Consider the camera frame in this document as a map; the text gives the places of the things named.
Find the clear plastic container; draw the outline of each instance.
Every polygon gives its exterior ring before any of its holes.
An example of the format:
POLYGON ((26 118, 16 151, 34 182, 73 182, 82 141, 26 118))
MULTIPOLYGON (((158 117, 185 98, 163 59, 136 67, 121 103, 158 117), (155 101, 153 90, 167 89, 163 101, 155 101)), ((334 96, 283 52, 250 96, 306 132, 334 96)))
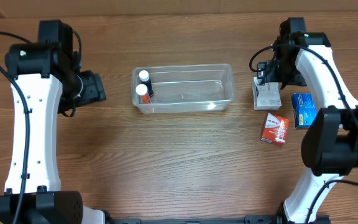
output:
POLYGON ((144 67, 132 72, 132 102, 143 114, 224 110, 233 99, 234 79, 228 64, 144 67), (152 103, 143 103, 135 92, 142 70, 152 80, 152 103))

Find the black cable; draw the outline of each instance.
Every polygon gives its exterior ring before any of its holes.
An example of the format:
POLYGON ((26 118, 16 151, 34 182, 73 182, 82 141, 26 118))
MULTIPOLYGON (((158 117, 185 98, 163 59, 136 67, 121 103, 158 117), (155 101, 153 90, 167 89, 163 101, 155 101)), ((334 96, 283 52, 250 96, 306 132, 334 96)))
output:
POLYGON ((78 68, 79 68, 82 58, 82 43, 81 43, 80 35, 77 33, 77 31, 73 30, 73 34, 77 37, 78 45, 79 45, 78 47, 78 68))
POLYGON ((72 101, 72 104, 73 104, 73 107, 72 107, 71 114, 70 114, 70 115, 67 115, 65 111, 62 111, 62 115, 63 115, 63 116, 65 116, 65 117, 67 117, 67 118, 72 118, 72 117, 74 117, 75 111, 76 111, 76 109, 77 109, 77 107, 75 106, 75 100, 74 100, 74 99, 73 99, 73 101, 72 101))
MULTIPOLYGON (((307 47, 304 47, 304 46, 300 46, 300 45, 293 45, 293 44, 277 44, 277 45, 271 45, 271 46, 268 46, 268 47, 265 47, 263 49, 260 49, 258 52, 256 52, 256 54, 254 54, 254 56, 252 56, 250 62, 249 62, 249 68, 253 71, 253 72, 260 72, 258 70, 255 70, 252 68, 252 62, 254 61, 254 59, 256 58, 256 56, 258 56, 260 53, 268 50, 268 49, 275 49, 277 47, 294 47, 294 48, 298 48, 298 49, 303 49, 307 52, 310 52, 312 53, 313 55, 315 55, 316 57, 318 57, 328 68, 329 72, 331 73, 331 75, 333 76, 334 78, 334 81, 335 81, 335 84, 336 84, 336 87, 338 89, 338 93, 339 93, 339 96, 341 97, 341 100, 346 108, 346 110, 350 113, 351 115, 351 119, 353 120, 357 130, 358 130, 358 121, 357 121, 357 118, 356 116, 354 115, 351 107, 349 106, 349 104, 347 103, 346 101, 346 97, 342 91, 342 88, 341 88, 341 84, 339 83, 339 80, 337 79, 337 76, 333 70, 333 68, 330 66, 330 64, 328 63, 328 61, 323 58, 320 54, 318 54, 317 52, 315 52, 314 50, 311 50, 307 47)), ((312 203, 311 203, 311 206, 309 208, 309 212, 306 216, 306 220, 305 220, 305 223, 309 223, 309 219, 310 219, 310 216, 311 214, 313 213, 313 207, 316 205, 316 202, 318 200, 318 198, 320 197, 320 195, 323 193, 323 191, 325 190, 325 188, 329 187, 329 185, 331 183, 344 183, 344 184, 350 184, 350 185, 355 185, 355 186, 358 186, 358 182, 353 182, 353 181, 350 181, 350 180, 330 180, 330 181, 327 181, 323 187, 319 190, 319 192, 316 194, 316 196, 314 197, 312 203)))
MULTIPOLYGON (((266 71, 267 66, 266 66, 265 68, 261 68, 261 69, 259 69, 259 70, 255 70, 254 68, 252 68, 252 62, 254 61, 254 59, 256 58, 256 56, 258 56, 258 54, 254 54, 254 56, 252 56, 251 60, 249 61, 249 68, 250 68, 251 71, 253 71, 253 72, 264 72, 264 71, 266 71)), ((272 60, 274 60, 274 59, 276 58, 276 56, 277 56, 277 51, 274 50, 274 54, 273 54, 272 60)))
MULTIPOLYGON (((0 31, 0 35, 6 35, 9 37, 14 37, 17 38, 19 40, 23 40, 26 43, 31 43, 31 41, 20 37, 18 35, 15 34, 11 34, 8 32, 1 32, 0 31)), ((30 144, 30 116, 29 116, 29 108, 27 106, 27 102, 25 100, 24 94, 22 92, 22 90, 20 89, 20 87, 17 85, 17 83, 8 75, 8 73, 0 66, 0 72, 9 80, 10 83, 12 83, 12 86, 16 89, 17 93, 19 94, 19 97, 22 101, 23 104, 23 109, 24 109, 24 119, 25 119, 25 140, 24 140, 24 157, 23 157, 23 171, 22 171, 22 183, 21 183, 21 188, 20 188, 20 196, 19 196, 19 202, 17 203, 17 208, 16 208, 16 212, 15 212, 15 216, 13 219, 13 224, 16 224, 18 219, 19 219, 19 215, 20 215, 20 210, 21 210, 21 206, 23 203, 23 198, 24 198, 24 191, 25 191, 25 182, 27 180, 27 162, 29 160, 29 144, 30 144)))

